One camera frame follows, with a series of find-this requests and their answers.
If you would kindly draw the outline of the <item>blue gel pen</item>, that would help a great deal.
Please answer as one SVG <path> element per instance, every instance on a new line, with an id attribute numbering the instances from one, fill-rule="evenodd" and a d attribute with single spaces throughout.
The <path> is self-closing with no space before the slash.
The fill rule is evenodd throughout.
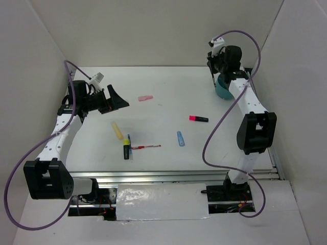
<path id="1" fill-rule="evenodd" d="M 127 134 L 127 138 L 128 138 L 128 141 L 129 141 L 129 158 L 130 158 L 130 160 L 132 160 L 133 159 L 133 154 L 132 154 L 132 145 L 131 145 L 130 134 Z"/>

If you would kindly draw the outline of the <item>red gel pen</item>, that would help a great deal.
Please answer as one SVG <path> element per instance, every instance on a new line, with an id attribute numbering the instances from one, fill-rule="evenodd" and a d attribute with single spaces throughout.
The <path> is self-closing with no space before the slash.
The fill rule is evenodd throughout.
<path id="1" fill-rule="evenodd" d="M 131 149 L 132 150 L 140 150 L 140 149 L 146 149 L 146 148 L 158 148 L 161 147 L 160 144 L 156 144 L 156 145 L 140 145 L 140 146 L 132 146 Z"/>

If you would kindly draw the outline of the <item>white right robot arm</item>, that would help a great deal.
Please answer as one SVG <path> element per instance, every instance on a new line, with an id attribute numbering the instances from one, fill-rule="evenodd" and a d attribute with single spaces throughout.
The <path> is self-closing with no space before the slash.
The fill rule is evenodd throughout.
<path id="1" fill-rule="evenodd" d="M 207 55 L 207 65 L 212 76 L 218 74 L 216 85 L 225 88 L 237 101 L 243 119 L 238 129 L 237 146 L 244 156 L 236 169 L 229 170 L 227 185 L 223 194 L 228 200 L 235 200 L 241 193 L 241 186 L 248 182 L 260 154 L 271 147 L 277 116 L 269 112 L 253 91 L 249 75 L 241 67 L 242 50 L 238 46 L 213 45 Z"/>

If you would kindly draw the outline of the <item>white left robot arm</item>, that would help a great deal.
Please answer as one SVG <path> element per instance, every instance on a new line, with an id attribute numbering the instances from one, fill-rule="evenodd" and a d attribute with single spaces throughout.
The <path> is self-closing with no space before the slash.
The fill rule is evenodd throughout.
<path id="1" fill-rule="evenodd" d="M 45 144 L 35 160 L 27 161 L 23 167 L 31 198 L 69 199 L 74 194 L 74 181 L 66 169 L 66 160 L 88 113 L 97 110 L 105 114 L 129 106 L 112 85 L 107 86 L 109 98 L 106 98 L 103 89 L 92 92 L 93 88 L 83 80 L 75 80 L 68 85 L 68 94 L 57 112 L 54 137 Z"/>

